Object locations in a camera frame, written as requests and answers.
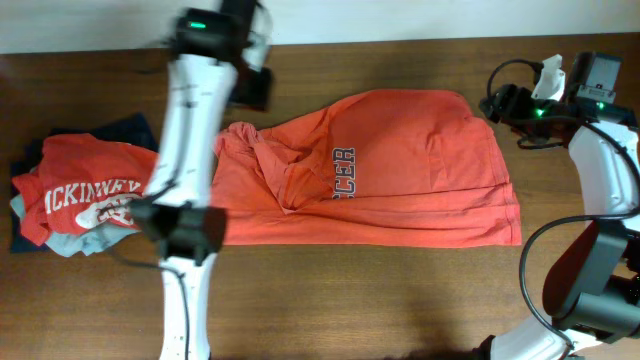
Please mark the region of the red soccer t-shirt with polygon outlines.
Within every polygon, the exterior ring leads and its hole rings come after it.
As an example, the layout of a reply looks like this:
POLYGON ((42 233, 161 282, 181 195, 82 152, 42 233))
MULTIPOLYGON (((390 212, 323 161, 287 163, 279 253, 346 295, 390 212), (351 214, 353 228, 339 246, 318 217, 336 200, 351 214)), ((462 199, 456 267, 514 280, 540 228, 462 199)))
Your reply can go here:
POLYGON ((215 144, 229 245, 517 246, 520 206, 493 130, 459 94, 374 90, 215 144))

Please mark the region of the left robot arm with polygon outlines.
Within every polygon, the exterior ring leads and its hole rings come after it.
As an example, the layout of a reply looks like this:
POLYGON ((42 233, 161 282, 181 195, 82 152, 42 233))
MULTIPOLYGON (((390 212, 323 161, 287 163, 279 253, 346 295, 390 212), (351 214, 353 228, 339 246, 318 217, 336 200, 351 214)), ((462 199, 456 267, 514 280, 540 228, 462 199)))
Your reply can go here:
POLYGON ((168 40, 166 115, 159 154, 131 215, 155 245, 164 295, 163 359, 209 359, 207 306, 227 214, 211 205, 213 147, 232 106, 265 110, 272 20, 258 0, 187 8, 168 40))

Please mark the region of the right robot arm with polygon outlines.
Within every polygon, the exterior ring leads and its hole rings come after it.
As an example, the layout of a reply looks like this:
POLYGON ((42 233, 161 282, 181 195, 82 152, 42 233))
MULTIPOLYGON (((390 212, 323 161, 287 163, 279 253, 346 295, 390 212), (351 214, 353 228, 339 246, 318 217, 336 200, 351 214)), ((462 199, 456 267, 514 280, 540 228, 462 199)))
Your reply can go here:
POLYGON ((551 221, 526 240, 518 281, 531 315, 486 338, 472 350, 474 359, 574 359, 582 349, 639 336, 639 278, 615 273, 619 264, 639 271, 639 123, 632 109, 614 102, 622 60, 581 52, 570 72, 559 55, 525 64, 534 89, 488 87, 479 107, 518 134, 521 149, 567 149, 584 212, 551 221), (526 282, 530 250, 545 232, 573 223, 585 229, 549 270, 538 309, 526 282))

